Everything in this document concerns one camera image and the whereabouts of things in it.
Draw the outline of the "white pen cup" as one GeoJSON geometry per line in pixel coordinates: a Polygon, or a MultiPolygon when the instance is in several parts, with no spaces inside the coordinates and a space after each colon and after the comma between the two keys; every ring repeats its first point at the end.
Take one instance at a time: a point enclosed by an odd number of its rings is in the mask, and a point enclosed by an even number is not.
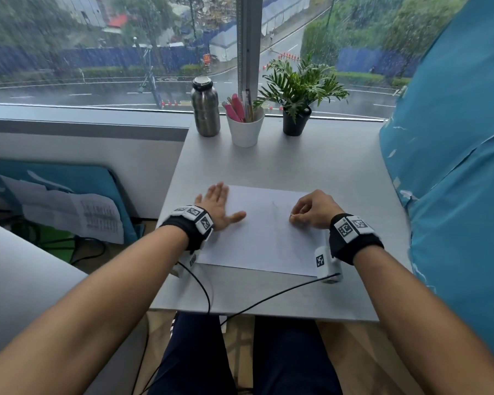
{"type": "Polygon", "coordinates": [[[259,107],[253,113],[254,122],[252,123],[238,123],[226,116],[232,143],[235,146],[248,148],[257,144],[265,116],[265,109],[259,107]]]}

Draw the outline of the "white paper sheet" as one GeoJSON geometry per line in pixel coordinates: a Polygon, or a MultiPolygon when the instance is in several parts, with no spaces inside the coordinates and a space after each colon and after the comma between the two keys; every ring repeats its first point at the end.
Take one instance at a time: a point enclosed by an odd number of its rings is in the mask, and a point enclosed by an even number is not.
{"type": "Polygon", "coordinates": [[[198,263],[316,278],[315,251],[326,234],[289,222],[292,208],[306,192],[229,186],[226,213],[244,211],[246,218],[215,232],[198,263]]]}

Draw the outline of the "person's left hand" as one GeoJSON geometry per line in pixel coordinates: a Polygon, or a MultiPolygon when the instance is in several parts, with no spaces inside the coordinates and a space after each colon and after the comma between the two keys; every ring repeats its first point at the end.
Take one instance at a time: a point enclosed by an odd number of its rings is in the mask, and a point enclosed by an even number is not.
{"type": "Polygon", "coordinates": [[[229,187],[224,182],[218,182],[211,185],[205,195],[199,194],[194,200],[194,205],[209,213],[216,231],[222,231],[230,226],[225,225],[224,222],[224,217],[228,215],[225,210],[228,195],[229,187]]]}

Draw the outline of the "green leafy plant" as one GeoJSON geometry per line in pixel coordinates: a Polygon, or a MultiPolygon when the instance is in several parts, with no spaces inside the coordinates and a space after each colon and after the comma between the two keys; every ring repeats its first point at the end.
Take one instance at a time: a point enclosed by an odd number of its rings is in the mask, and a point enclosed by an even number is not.
{"type": "Polygon", "coordinates": [[[296,69],[288,60],[270,60],[263,78],[265,86],[259,89],[253,106],[268,101],[277,103],[293,121],[314,103],[319,106],[323,100],[346,100],[349,96],[337,80],[335,67],[314,63],[312,53],[301,59],[296,69]]]}

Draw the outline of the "green mat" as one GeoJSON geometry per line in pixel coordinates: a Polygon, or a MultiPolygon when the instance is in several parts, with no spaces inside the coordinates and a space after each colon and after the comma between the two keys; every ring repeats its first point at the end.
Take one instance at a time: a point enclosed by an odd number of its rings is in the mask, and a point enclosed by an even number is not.
{"type": "Polygon", "coordinates": [[[76,248],[75,234],[55,229],[51,226],[33,224],[33,237],[31,242],[70,264],[76,248]]]}

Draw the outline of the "person's right forearm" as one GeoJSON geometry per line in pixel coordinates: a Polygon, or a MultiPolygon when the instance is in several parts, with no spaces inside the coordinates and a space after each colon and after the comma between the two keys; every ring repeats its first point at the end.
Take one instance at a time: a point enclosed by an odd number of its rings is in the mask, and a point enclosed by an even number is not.
{"type": "Polygon", "coordinates": [[[392,345],[425,393],[494,395],[494,354],[413,273],[376,245],[357,252],[353,265],[392,345]]]}

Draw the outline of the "person's right hand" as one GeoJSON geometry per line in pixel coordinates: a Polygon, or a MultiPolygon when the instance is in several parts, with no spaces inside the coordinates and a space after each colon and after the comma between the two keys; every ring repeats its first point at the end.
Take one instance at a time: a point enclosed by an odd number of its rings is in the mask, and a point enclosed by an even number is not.
{"type": "Polygon", "coordinates": [[[311,226],[320,230],[327,230],[332,219],[340,214],[344,214],[343,209],[334,201],[332,196],[322,190],[315,190],[307,195],[312,195],[313,204],[309,212],[309,224],[293,224],[311,226]]]}

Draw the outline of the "grey side table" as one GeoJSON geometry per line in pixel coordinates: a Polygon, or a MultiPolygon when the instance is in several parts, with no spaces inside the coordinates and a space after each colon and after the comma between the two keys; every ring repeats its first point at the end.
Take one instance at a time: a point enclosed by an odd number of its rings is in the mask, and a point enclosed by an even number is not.
{"type": "Polygon", "coordinates": [[[86,276],[0,226],[0,351],[86,276]]]}

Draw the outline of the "blue padded board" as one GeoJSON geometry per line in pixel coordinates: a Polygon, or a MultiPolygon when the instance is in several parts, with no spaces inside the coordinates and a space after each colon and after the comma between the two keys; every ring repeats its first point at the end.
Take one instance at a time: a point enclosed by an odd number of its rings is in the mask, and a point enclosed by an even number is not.
{"type": "MultiPolygon", "coordinates": [[[[105,196],[113,200],[119,210],[124,228],[123,244],[132,244],[142,236],[142,233],[137,232],[132,223],[114,175],[105,167],[0,159],[0,175],[40,184],[45,186],[47,190],[105,196]]],[[[1,179],[0,199],[15,214],[23,216],[20,203],[1,179]]]]}

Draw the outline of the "printed paper sheet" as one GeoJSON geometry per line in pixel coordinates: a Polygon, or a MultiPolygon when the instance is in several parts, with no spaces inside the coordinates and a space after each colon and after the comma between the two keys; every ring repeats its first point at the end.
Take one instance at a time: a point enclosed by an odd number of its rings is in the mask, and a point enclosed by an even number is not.
{"type": "Polygon", "coordinates": [[[47,190],[45,186],[0,175],[25,219],[84,238],[123,244],[124,228],[115,202],[98,194],[47,190]]]}

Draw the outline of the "pink pen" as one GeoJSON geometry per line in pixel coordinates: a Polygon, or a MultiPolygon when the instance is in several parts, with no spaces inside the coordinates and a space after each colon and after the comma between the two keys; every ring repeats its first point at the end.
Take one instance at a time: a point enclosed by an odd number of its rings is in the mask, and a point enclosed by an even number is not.
{"type": "Polygon", "coordinates": [[[240,122],[246,123],[244,106],[237,93],[234,93],[230,99],[230,105],[235,111],[237,118],[240,122]]]}
{"type": "Polygon", "coordinates": [[[239,117],[234,107],[228,101],[222,102],[222,107],[225,109],[226,115],[229,119],[238,123],[243,123],[242,118],[239,117]]]}

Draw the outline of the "black plant pot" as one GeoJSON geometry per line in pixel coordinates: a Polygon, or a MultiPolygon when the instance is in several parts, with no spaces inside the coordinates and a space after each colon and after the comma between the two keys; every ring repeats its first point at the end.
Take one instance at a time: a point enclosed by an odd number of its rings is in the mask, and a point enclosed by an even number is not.
{"type": "Polygon", "coordinates": [[[286,110],[283,110],[283,133],[290,137],[299,137],[303,133],[305,125],[312,114],[308,106],[293,118],[286,110]]]}

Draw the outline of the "person's left forearm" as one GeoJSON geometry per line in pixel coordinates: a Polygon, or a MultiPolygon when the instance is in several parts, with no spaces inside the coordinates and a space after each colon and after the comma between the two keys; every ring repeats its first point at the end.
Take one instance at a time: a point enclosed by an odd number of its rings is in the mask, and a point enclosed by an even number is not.
{"type": "Polygon", "coordinates": [[[0,352],[0,395],[83,395],[188,243],[182,229],[162,226],[82,280],[0,352]]]}

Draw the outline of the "person's dark blue trousers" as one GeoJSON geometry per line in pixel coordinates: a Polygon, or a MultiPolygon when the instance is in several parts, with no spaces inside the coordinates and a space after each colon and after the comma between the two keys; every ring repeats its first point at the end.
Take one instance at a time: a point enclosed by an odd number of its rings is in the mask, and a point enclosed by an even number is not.
{"type": "MultiPolygon", "coordinates": [[[[256,316],[253,337],[253,395],[343,395],[314,320],[256,316]]],[[[147,395],[237,395],[217,315],[175,315],[147,395]]]]}

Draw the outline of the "stainless steel bottle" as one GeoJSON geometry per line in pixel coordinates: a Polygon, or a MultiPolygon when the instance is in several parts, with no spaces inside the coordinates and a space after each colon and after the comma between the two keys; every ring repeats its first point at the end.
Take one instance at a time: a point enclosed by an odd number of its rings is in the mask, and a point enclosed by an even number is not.
{"type": "Polygon", "coordinates": [[[220,132],[218,93],[213,81],[207,76],[192,81],[191,105],[198,133],[203,137],[215,137],[220,132]]]}

